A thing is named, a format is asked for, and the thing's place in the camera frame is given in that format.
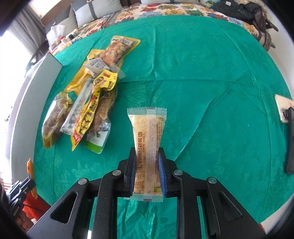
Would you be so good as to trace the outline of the black clothes pile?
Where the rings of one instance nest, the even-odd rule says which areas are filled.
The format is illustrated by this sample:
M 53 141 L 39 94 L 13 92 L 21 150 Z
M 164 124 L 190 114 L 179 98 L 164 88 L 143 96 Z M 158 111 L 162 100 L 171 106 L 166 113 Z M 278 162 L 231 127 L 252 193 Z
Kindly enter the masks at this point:
M 266 12 L 262 7 L 253 1 L 238 3 L 238 1 L 219 1 L 214 3 L 212 9 L 226 16 L 236 18 L 253 25 L 260 33 L 267 33 L 267 29 L 279 29 L 267 18 Z

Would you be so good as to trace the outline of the peanut bag yellow border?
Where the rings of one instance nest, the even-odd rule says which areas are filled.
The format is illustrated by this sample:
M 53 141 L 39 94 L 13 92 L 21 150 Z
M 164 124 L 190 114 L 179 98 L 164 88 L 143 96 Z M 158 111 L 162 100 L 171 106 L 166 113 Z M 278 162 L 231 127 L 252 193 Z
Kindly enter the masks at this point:
M 98 57 L 109 67 L 117 66 L 140 43 L 139 39 L 115 35 L 112 37 L 110 45 Z

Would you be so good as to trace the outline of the brown snack transparent packet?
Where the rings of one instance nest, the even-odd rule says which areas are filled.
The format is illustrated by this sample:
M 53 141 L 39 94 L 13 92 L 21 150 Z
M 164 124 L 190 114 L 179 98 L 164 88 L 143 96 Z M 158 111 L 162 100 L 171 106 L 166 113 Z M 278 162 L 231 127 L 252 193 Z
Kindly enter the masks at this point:
M 72 103 L 72 100 L 65 91 L 61 91 L 54 97 L 41 130 L 45 149 L 51 148 L 61 136 L 60 129 L 71 110 Z

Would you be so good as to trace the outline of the grey white board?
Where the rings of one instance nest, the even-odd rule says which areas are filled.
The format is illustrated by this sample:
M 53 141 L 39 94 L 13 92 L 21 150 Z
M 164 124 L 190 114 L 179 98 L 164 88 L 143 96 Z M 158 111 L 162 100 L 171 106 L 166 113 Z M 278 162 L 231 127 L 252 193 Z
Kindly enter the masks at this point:
M 42 111 L 62 64 L 47 53 L 25 76 L 10 115 L 11 181 L 27 177 L 26 164 L 34 158 Z

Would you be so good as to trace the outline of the grey curtain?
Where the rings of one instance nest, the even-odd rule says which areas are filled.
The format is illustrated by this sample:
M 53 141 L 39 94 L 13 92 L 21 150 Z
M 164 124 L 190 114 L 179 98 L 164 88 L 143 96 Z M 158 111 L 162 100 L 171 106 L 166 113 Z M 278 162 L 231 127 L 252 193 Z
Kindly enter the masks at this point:
M 31 55 L 46 40 L 45 27 L 29 4 L 15 17 L 8 31 L 20 40 Z

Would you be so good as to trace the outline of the beige wafer snack packet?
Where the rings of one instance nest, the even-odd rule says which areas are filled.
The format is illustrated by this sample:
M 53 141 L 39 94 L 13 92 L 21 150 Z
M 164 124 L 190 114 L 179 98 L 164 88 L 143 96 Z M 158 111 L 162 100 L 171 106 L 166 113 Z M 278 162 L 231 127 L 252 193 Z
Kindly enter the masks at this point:
M 136 151 L 136 175 L 131 200 L 162 202 L 158 151 L 167 117 L 165 108 L 128 108 Z

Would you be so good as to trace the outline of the small white snack packet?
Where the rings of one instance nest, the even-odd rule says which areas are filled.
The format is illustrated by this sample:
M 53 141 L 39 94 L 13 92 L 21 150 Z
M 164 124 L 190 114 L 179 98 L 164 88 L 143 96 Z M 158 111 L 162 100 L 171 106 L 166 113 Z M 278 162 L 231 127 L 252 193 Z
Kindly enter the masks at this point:
M 93 79 L 101 74 L 103 70 L 117 73 L 119 79 L 123 79 L 126 76 L 124 72 L 118 66 L 116 66 L 116 64 L 111 64 L 108 66 L 101 58 L 91 59 L 83 66 L 85 66 L 90 71 Z

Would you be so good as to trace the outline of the green white snack packet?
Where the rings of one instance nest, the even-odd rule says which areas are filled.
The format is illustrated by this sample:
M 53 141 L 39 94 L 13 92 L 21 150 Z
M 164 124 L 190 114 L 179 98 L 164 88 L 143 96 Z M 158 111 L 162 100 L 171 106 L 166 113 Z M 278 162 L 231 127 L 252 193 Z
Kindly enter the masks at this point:
M 109 115 L 117 97 L 117 88 L 102 91 L 94 119 L 86 134 L 84 146 L 96 154 L 102 153 L 111 131 Z

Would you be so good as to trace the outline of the long yellow snack packet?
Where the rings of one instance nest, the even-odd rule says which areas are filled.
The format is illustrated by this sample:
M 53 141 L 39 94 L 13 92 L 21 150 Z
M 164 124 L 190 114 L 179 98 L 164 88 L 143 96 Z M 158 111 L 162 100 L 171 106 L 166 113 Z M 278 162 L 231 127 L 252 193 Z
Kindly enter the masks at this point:
M 64 89 L 65 92 L 74 92 L 77 96 L 80 94 L 85 83 L 92 77 L 91 71 L 84 65 L 88 63 L 89 60 L 97 58 L 98 55 L 103 52 L 104 50 L 101 49 L 92 49 L 89 52 L 89 54 L 87 55 L 87 60 L 82 64 L 81 68 L 78 70 L 72 81 Z

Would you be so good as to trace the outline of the white plastic bag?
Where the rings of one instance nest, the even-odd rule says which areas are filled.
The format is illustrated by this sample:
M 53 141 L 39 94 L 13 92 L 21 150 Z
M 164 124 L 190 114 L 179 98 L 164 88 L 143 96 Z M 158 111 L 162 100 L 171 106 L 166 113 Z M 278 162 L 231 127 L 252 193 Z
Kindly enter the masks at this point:
M 64 36 L 64 30 L 65 26 L 60 24 L 51 27 L 46 35 L 50 47 L 55 45 L 56 41 Z

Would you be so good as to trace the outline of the clear speckled snack packet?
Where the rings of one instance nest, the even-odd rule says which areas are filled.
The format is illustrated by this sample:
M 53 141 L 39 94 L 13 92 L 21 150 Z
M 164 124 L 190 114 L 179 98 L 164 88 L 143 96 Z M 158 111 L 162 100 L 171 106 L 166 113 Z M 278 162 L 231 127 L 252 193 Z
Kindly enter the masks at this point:
M 84 87 L 82 88 L 80 94 L 75 100 L 65 122 L 63 123 L 60 131 L 64 134 L 73 135 L 75 124 L 78 122 L 82 109 L 89 99 L 93 87 L 93 79 L 89 79 Z

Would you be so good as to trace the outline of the green embossed tablecloth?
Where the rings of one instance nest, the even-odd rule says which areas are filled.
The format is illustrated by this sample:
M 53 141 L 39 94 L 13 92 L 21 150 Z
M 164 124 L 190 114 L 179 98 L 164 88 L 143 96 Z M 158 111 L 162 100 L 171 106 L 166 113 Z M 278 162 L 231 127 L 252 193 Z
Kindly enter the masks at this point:
M 115 35 L 140 40 L 125 57 L 125 77 L 111 111 L 102 153 L 60 136 L 45 149 L 38 135 L 34 175 L 38 194 L 54 204 L 80 178 L 94 180 L 117 168 L 134 146 L 127 110 L 167 110 L 161 147 L 191 176 L 216 177 L 258 222 L 293 194 L 284 173 L 288 128 L 274 96 L 289 89 L 271 56 L 237 24 L 215 18 L 169 15 L 118 23 L 62 50 L 62 64 L 44 106 L 71 82 L 92 49 L 105 49 Z

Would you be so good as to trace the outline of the yellow red label snack packet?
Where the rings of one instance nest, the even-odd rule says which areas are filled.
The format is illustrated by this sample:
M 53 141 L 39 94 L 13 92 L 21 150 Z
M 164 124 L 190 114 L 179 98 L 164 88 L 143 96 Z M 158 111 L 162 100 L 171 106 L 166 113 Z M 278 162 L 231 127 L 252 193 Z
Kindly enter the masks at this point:
M 89 98 L 89 100 L 83 105 L 78 120 L 74 125 L 73 135 L 71 136 L 72 151 L 75 150 L 93 122 L 101 91 L 103 89 L 111 91 L 115 87 L 117 80 L 118 73 L 106 69 L 93 80 L 91 94 L 86 98 Z

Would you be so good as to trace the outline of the grey pillow middle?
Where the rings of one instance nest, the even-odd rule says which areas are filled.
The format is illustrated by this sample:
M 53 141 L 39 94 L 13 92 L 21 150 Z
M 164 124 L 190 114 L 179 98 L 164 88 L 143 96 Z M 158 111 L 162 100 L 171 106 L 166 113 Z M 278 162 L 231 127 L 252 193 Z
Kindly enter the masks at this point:
M 122 8 L 118 0 L 77 0 L 73 1 L 71 6 L 75 12 L 78 27 L 115 13 Z

